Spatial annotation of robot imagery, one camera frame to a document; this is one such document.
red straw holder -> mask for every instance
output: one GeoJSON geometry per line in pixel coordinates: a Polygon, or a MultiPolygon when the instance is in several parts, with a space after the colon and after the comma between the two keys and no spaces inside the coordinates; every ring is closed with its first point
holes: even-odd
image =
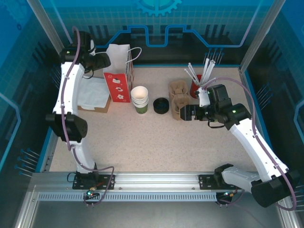
{"type": "Polygon", "coordinates": [[[190,89],[190,96],[192,96],[193,98],[197,99],[196,95],[195,95],[195,91],[197,91],[199,89],[199,85],[196,85],[194,83],[194,81],[192,81],[191,84],[191,89],[190,89]]]}

bag handle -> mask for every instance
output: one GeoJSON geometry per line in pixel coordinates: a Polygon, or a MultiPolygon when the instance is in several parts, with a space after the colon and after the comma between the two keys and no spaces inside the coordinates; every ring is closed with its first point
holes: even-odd
{"type": "Polygon", "coordinates": [[[134,59],[126,61],[126,64],[129,63],[129,62],[132,62],[133,60],[137,59],[140,56],[140,54],[142,53],[142,48],[141,47],[133,47],[132,49],[128,50],[127,52],[132,51],[132,50],[137,49],[137,48],[140,49],[140,52],[138,53],[138,55],[134,59]]]}

black cup lid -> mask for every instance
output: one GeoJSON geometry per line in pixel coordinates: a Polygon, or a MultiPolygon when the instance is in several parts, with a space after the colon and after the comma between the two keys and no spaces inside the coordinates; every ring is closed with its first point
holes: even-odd
{"type": "Polygon", "coordinates": [[[165,114],[169,110],[169,101],[166,98],[157,98],[153,102],[154,111],[158,114],[165,114]]]}

gear logo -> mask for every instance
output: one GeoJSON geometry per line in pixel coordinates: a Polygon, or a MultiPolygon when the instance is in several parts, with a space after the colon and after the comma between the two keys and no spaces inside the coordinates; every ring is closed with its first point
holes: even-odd
{"type": "Polygon", "coordinates": [[[165,16],[166,13],[171,13],[172,9],[177,9],[177,4],[181,3],[181,0],[134,0],[134,3],[143,13],[158,17],[160,14],[165,16]]]}
{"type": "Polygon", "coordinates": [[[0,0],[0,7],[6,6],[9,14],[20,23],[27,15],[28,9],[25,0],[0,0]]]}

speckled table surface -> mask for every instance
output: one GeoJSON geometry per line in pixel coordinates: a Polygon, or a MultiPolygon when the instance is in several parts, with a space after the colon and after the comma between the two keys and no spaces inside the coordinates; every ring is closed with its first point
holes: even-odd
{"type": "MultiPolygon", "coordinates": [[[[108,113],[79,111],[88,123],[89,150],[98,168],[115,166],[125,172],[189,172],[213,171],[231,163],[247,170],[255,167],[238,140],[226,128],[210,129],[206,122],[176,121],[171,110],[156,114],[153,101],[168,95],[168,83],[184,79],[190,87],[191,79],[183,68],[135,68],[134,86],[149,91],[149,107],[145,114],[137,114],[130,103],[111,102],[108,113]]],[[[231,77],[240,81],[237,68],[214,68],[210,78],[231,77]]],[[[223,82],[233,104],[247,100],[243,89],[223,82]]],[[[76,163],[67,146],[58,140],[50,171],[75,171],[76,163]]]]}

